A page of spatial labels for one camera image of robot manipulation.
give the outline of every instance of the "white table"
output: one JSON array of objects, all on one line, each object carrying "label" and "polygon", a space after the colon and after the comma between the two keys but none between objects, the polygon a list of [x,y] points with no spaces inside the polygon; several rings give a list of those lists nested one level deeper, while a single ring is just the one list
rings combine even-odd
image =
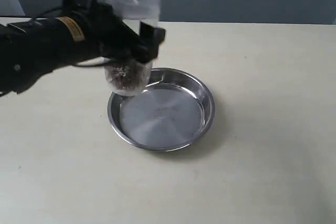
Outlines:
[{"label": "white table", "polygon": [[336,223],[336,26],[161,25],[156,66],[208,85],[209,133],[132,147],[103,72],[59,70],[0,99],[0,223]]}]

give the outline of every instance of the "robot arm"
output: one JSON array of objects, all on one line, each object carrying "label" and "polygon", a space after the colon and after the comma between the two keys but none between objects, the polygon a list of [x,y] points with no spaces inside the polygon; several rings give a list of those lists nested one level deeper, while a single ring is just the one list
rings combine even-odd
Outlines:
[{"label": "robot arm", "polygon": [[0,96],[22,93],[40,77],[104,57],[147,63],[157,58],[165,30],[141,23],[135,33],[108,3],[63,0],[59,15],[0,25]]}]

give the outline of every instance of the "white wall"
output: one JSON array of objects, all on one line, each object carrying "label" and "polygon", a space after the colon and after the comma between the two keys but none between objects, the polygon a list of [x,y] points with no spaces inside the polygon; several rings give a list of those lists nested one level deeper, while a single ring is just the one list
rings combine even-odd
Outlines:
[{"label": "white wall", "polygon": [[19,0],[0,0],[0,15],[25,15]]}]

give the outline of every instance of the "round metal dish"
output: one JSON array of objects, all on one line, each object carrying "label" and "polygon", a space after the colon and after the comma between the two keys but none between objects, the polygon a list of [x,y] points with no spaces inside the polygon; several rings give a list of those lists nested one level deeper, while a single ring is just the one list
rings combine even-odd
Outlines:
[{"label": "round metal dish", "polygon": [[194,143],[210,128],[214,114],[209,89],[191,74],[170,68],[152,69],[142,93],[113,93],[108,104],[110,123],[122,139],[157,152]]}]

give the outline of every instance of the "yellow label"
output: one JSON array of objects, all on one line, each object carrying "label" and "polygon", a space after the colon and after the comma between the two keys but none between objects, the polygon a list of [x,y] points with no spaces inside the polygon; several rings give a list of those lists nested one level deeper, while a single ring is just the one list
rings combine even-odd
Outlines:
[{"label": "yellow label", "polygon": [[72,18],[59,17],[57,19],[68,27],[68,30],[71,33],[71,35],[73,37],[73,40],[75,42],[80,42],[80,41],[85,40],[84,33],[83,33],[82,29],[79,27],[79,25]]}]

